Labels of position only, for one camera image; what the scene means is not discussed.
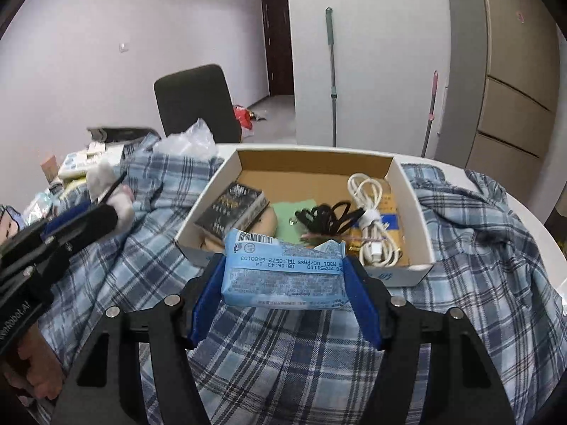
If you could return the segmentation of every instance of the plastic bag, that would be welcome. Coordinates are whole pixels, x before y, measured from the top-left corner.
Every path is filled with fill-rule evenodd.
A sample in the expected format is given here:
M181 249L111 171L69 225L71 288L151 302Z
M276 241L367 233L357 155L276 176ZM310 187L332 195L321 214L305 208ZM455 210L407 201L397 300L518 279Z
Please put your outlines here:
M32 202L24 209L22 218L27 225L46 218L53 206L59 206L59 199L46 192L41 192L33 197Z
M324 310L348 301L344 242L330 240L308 249L233 228L225 249L221 293L227 305Z
M250 110L245 109L240 105L235 105L234 116L240 122L240 126L245 129L252 130L252 117L250 116Z
M171 134L154 145L154 152L190 156L210 160L217 155L217 145L205 121L201 118L181 134Z

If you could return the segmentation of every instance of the black pen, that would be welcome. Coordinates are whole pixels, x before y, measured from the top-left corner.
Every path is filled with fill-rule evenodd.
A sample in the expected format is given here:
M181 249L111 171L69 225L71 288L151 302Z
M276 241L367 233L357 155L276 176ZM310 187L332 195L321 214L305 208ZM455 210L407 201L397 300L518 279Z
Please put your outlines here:
M120 185L124 181L124 179L126 179L127 175L128 175L128 173L126 171L124 171L122 174L120 174L120 177L118 177L118 179L112 185L110 185L110 188L106 192L106 195L103 196L103 199L100 200L99 204L103 204L103 203L106 203L108 201L108 199L111 197L112 193L116 190L116 187L118 187L118 185Z

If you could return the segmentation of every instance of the white table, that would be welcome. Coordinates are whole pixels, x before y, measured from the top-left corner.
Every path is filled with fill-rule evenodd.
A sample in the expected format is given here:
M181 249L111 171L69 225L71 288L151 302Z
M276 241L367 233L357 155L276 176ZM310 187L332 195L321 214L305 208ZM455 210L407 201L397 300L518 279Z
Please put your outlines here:
M332 147L310 147L310 146L293 146L281 144L220 144L218 146L219 156L228 158L237 148L243 149L294 149L294 150L316 150L316 151L334 151ZM428 160L426 158L419 158L417 156L360 151L355 149L341 149L353 153L373 153L381 156L394 156L400 163L413 163L413 164L430 164L443 170L446 180L459 187L467 188L469 190L477 191L475 185L469 180L464 173L464 170L451 166L449 164L440 163L435 160ZM534 237L543 264L547 272L549 282L554 289L559 293L563 299L563 311L567 311L567 260L559 249L555 240L551 237L549 232L545 229L543 224L534 216L528 208L521 204L518 200L508 194L508 205L518 215L523 224Z

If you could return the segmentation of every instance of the black cable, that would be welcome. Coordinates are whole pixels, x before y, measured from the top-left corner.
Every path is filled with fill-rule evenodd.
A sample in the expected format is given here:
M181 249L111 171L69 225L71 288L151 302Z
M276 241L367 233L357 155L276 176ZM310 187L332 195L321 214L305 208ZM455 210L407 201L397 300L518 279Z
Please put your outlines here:
M342 215L337 217L335 211L341 206L344 206L345 209ZM346 232L364 214L363 208L349 212L350 207L351 203L348 201L341 201L333 207L321 204L315 206L311 211L308 209L296 211L296 217L311 233L334 236Z
M126 179L127 175L128 175L128 173L126 171L124 171L122 174L120 174L120 177L118 177L118 179L115 180L112 185L110 185L110 188L106 192L106 195L103 197L102 200L100 200L99 204L104 204L108 201L108 199L111 197L111 195L114 193L114 191L118 188L118 185L120 185L124 181L124 179Z

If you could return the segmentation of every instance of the human hand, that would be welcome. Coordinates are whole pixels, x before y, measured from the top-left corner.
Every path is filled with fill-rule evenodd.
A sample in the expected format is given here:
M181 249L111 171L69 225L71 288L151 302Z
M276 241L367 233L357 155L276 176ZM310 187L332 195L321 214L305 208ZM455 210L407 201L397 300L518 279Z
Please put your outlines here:
M63 388L63 370L55 353L41 335L37 323L19 341L18 356L29 362L26 380L33 388L33 396L38 399L57 398ZM13 387L28 390L24 378L12 369L4 369L4 375Z

